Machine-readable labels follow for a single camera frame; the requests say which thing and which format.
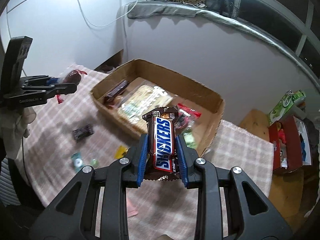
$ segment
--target silver screw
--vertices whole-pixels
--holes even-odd
[[[205,159],[204,158],[198,158],[196,159],[196,163],[202,165],[202,164],[205,164]]]
[[[92,171],[92,168],[91,168],[91,166],[84,166],[84,167],[82,168],[82,171],[83,171],[84,173],[89,173],[90,171]]]
[[[120,162],[121,164],[127,164],[127,163],[129,162],[129,159],[128,159],[128,158],[121,158],[121,159],[119,160],[119,162]]]
[[[240,167],[233,167],[232,168],[232,171],[235,173],[235,174],[239,174],[242,172],[242,169]]]

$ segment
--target pink checkered tablecloth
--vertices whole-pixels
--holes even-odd
[[[114,154],[120,145],[132,146],[136,143],[112,121],[107,120],[89,96],[89,91],[106,74],[84,67],[81,69],[86,71],[88,76],[84,77],[75,94],[68,95],[67,101],[58,105],[57,100],[52,98],[46,105],[34,107],[37,118],[28,127],[30,136],[24,139],[28,177],[44,206],[47,206],[75,175],[70,160],[72,154],[80,152],[85,164],[89,164],[91,157],[95,157],[99,160],[100,167],[103,167],[115,160]],[[72,130],[86,124],[91,124],[95,133],[76,143],[72,138]],[[222,120],[204,158],[225,169],[240,166],[268,196],[273,165],[271,143]],[[23,175],[21,153],[16,164]],[[162,234],[175,240],[184,240],[194,234],[197,190],[185,189],[180,180],[144,180],[139,189],[127,189],[127,197],[139,211],[138,215],[128,218],[131,240],[152,240]],[[224,235],[227,235],[225,203],[222,203]],[[97,235],[99,230],[100,225],[97,223]]]

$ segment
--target wall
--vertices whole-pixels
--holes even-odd
[[[305,90],[307,111],[320,95],[287,57],[257,38],[201,17],[126,19],[129,59],[143,58],[193,78],[226,101],[225,120],[239,124],[253,108],[269,113],[287,90]]]
[[[79,1],[87,19],[102,26],[135,0]],[[84,20],[77,0],[10,0],[7,11],[0,17],[4,50],[10,37],[33,38],[24,63],[27,75],[57,76],[73,62],[94,69],[124,48],[122,21],[94,27]]]

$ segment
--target snickers logo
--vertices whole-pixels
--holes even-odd
[[[166,119],[155,118],[155,163],[158,170],[172,172],[173,133],[172,123]]]

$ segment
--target table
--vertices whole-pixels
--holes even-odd
[[[79,84],[77,92],[69,95],[67,101],[60,105],[53,98],[46,105],[34,107],[37,118],[29,126],[30,136],[24,140],[28,177],[44,206],[75,175],[70,160],[72,154],[81,152],[86,164],[94,155],[103,167],[115,160],[114,154],[120,145],[131,146],[136,143],[98,112],[92,103],[89,91],[106,74],[80,68],[87,71],[88,76]],[[93,125],[95,133],[76,143],[72,138],[72,130],[88,123]],[[268,195],[273,163],[271,143],[222,120],[204,158],[225,169],[242,167],[262,192]],[[16,164],[23,173],[21,157]],[[144,180],[139,189],[127,189],[127,197],[139,211],[137,216],[128,219],[131,240],[156,239],[162,234],[175,240],[184,240],[194,234],[197,190],[185,189],[180,180]],[[222,206],[224,235],[227,235],[224,201]],[[100,229],[99,214],[101,203],[98,207],[96,235],[99,235]]]

